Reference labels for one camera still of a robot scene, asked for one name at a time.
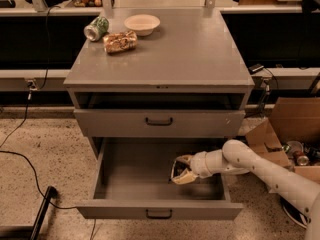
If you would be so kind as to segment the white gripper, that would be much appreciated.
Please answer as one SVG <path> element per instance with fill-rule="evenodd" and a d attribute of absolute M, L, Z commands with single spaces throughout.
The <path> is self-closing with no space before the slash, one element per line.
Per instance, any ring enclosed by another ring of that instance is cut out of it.
<path fill-rule="evenodd" d="M 212 173 L 209 171 L 206 164 L 206 155 L 205 151 L 196 153 L 194 156 L 187 154 L 181 155 L 176 158 L 178 162 L 189 164 L 192 171 L 185 169 L 180 174 L 177 174 L 175 171 L 171 174 L 171 181 L 178 185 L 189 184 L 196 180 L 197 176 L 199 178 L 208 178 L 212 176 Z"/>

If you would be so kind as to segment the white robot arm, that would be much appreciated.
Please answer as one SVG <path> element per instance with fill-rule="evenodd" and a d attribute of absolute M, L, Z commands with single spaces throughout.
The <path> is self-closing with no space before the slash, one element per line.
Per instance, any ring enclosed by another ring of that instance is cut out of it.
<path fill-rule="evenodd" d="M 170 180 L 188 184 L 214 174 L 248 171 L 307 217 L 305 240 L 320 240 L 320 185 L 256 154 L 239 140 L 228 140 L 215 151 L 178 156 Z"/>

